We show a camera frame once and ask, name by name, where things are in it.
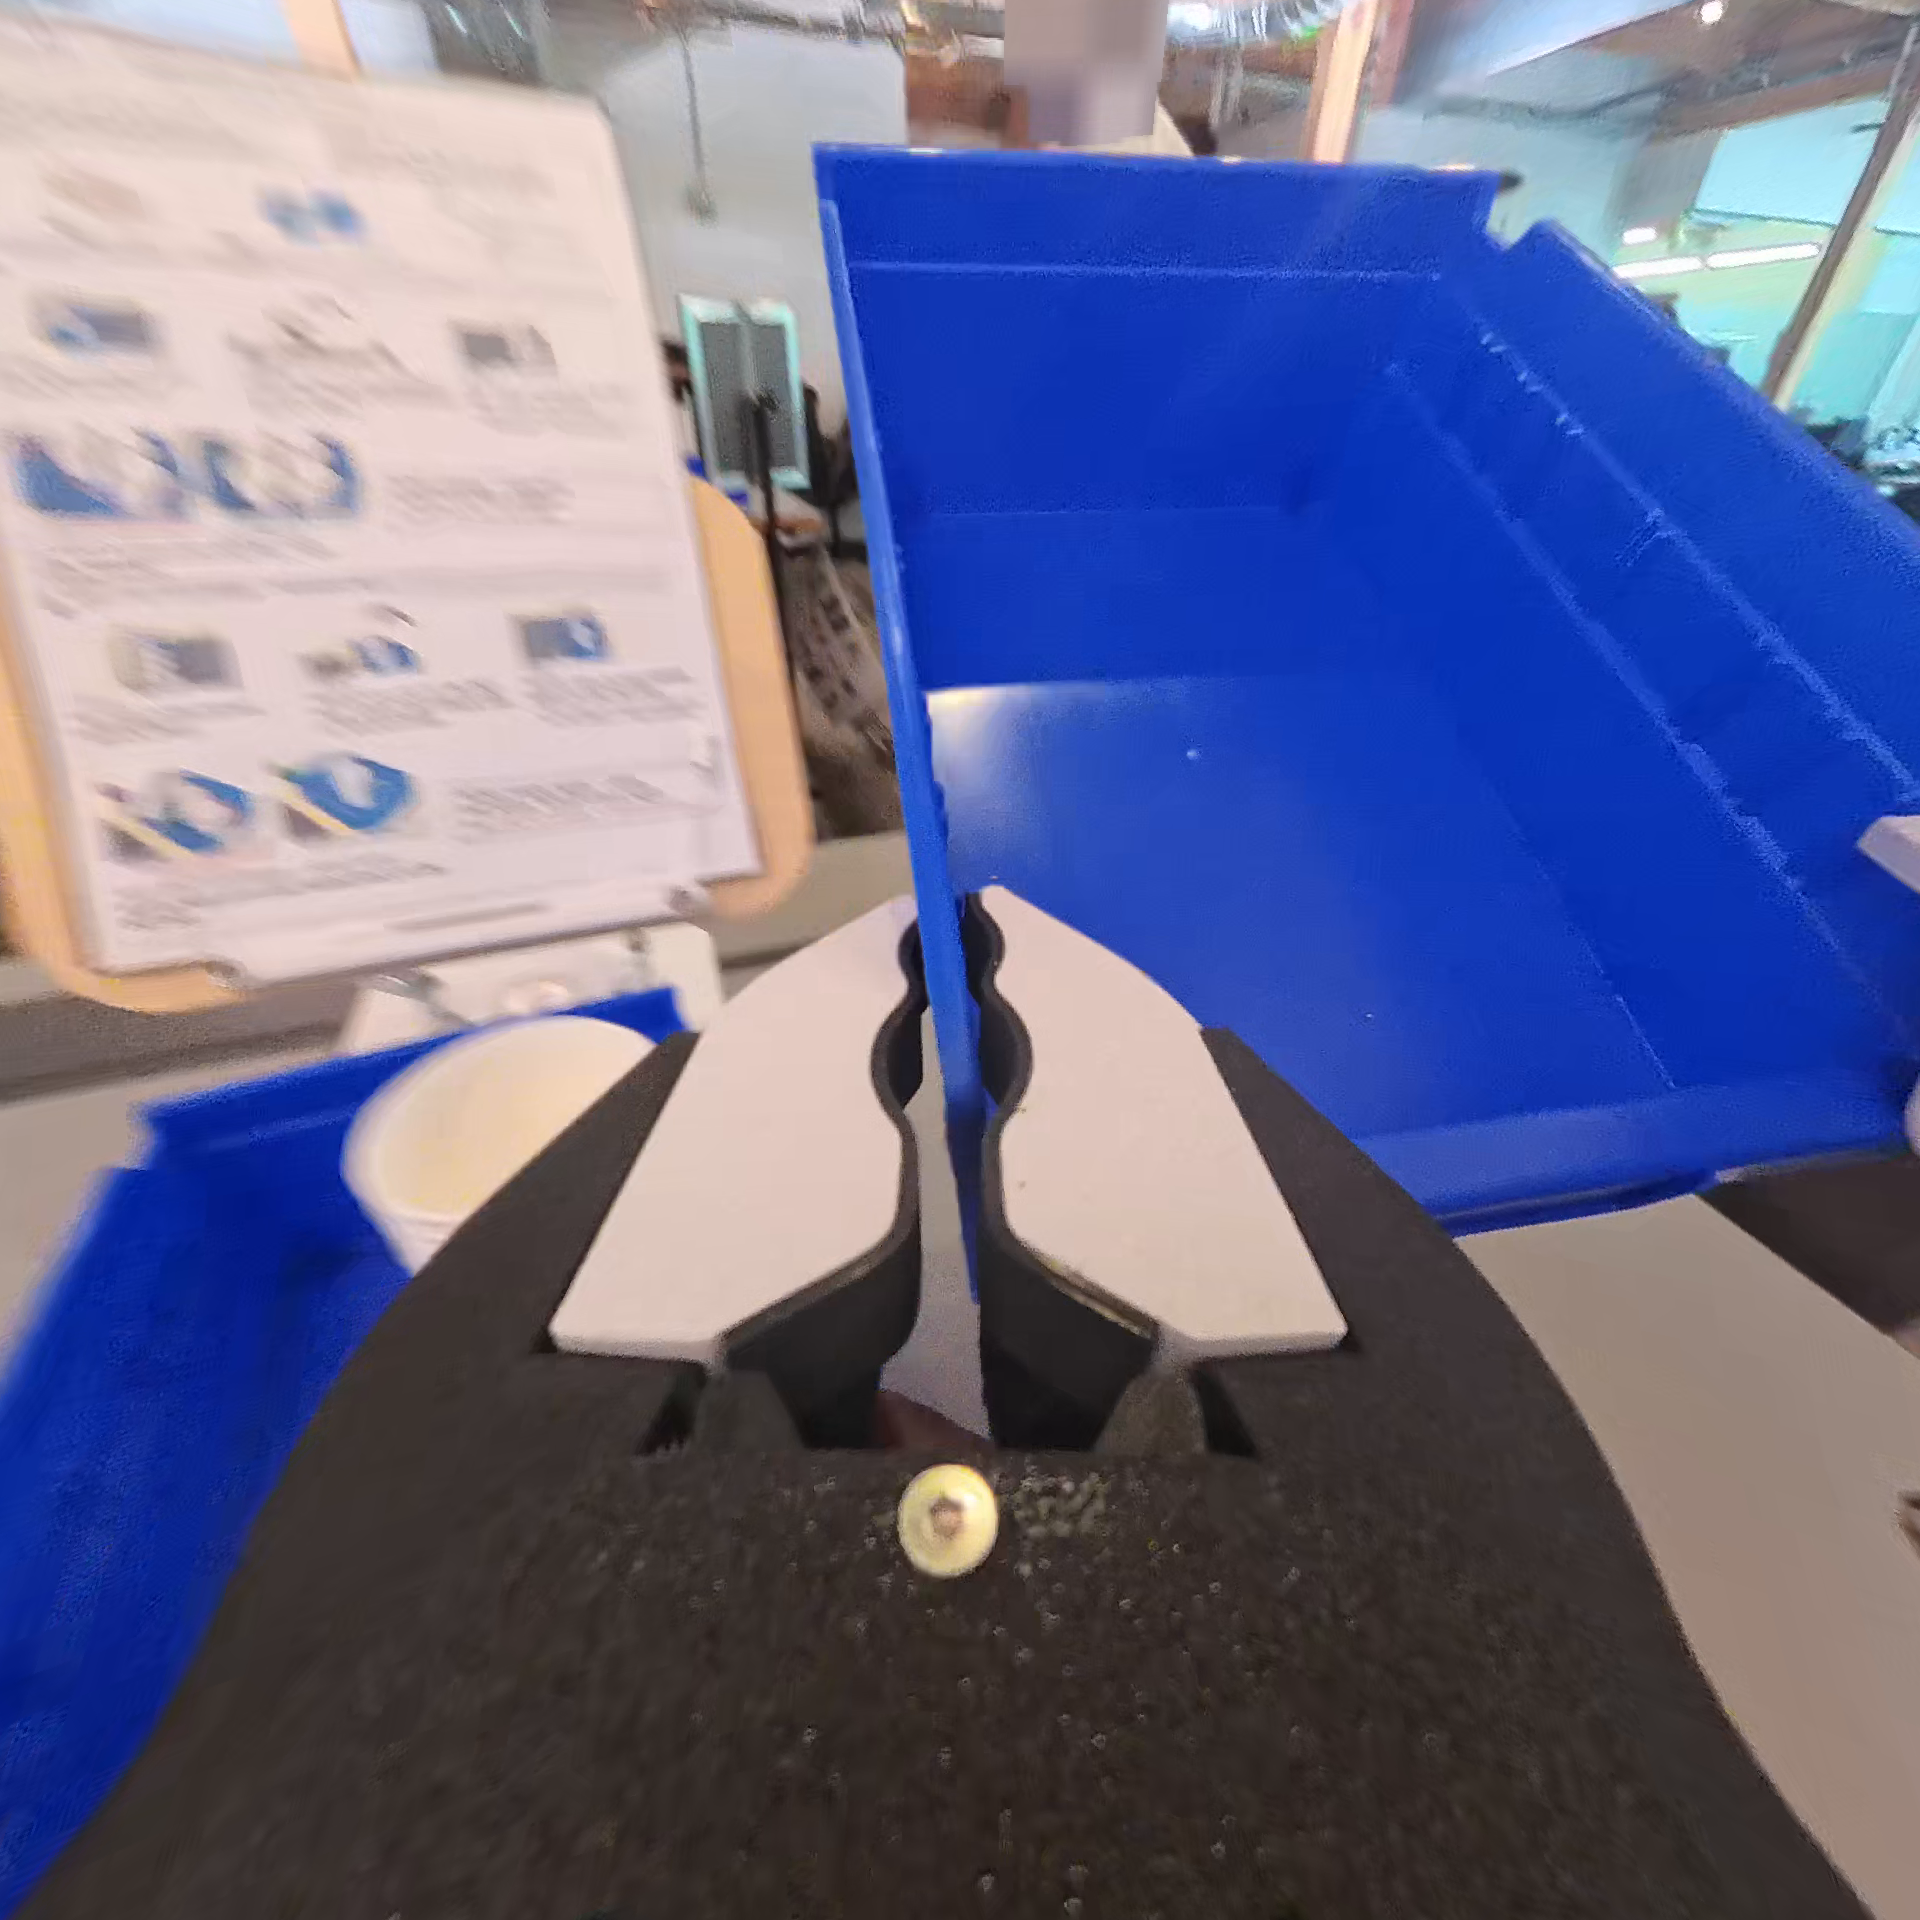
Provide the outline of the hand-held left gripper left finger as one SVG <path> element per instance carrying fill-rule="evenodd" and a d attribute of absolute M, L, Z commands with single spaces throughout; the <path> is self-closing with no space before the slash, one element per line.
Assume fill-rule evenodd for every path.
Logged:
<path fill-rule="evenodd" d="M 909 900 L 759 974 L 693 1043 L 548 1343 L 760 1377 L 810 1446 L 866 1448 L 920 1313 L 920 1025 Z"/>

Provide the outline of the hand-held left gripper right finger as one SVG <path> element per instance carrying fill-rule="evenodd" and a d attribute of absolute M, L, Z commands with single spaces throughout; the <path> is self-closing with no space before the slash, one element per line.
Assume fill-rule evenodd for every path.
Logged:
<path fill-rule="evenodd" d="M 1091 1450 L 1146 1377 L 1333 1353 L 1349 1322 L 1205 1027 L 1004 884 L 976 895 L 983 1401 Z"/>

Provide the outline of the cluster of white cups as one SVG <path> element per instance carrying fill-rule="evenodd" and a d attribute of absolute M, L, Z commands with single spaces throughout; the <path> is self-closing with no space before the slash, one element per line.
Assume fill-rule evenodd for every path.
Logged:
<path fill-rule="evenodd" d="M 629 1027 L 583 1015 L 448 1041 L 357 1114 L 342 1183 L 411 1279 L 654 1049 Z"/>

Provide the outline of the blue plastic bin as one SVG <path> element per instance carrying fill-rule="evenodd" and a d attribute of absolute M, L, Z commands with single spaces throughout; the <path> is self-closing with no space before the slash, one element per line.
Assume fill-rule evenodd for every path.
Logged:
<path fill-rule="evenodd" d="M 813 177 L 927 915 L 1084 930 L 1454 1227 L 1903 1143 L 1861 475 L 1486 174 Z"/>
<path fill-rule="evenodd" d="M 404 1272 L 344 1184 L 351 1123 L 451 1043 L 328 1058 L 149 1114 L 4 1384 L 4 1916 L 419 1916 L 510 1868 L 535 1914 L 659 1688 L 616 1558 L 667 1520 L 648 1456 L 696 1362 L 564 1356 L 571 1272 L 688 1090 L 656 1044 Z"/>

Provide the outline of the white printed poster panel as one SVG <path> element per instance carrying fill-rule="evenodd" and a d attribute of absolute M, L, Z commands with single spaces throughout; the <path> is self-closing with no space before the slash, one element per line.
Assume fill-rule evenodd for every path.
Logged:
<path fill-rule="evenodd" d="M 866 563 L 836 560 L 823 545 L 789 547 L 783 636 L 816 832 L 898 832 L 895 744 Z"/>

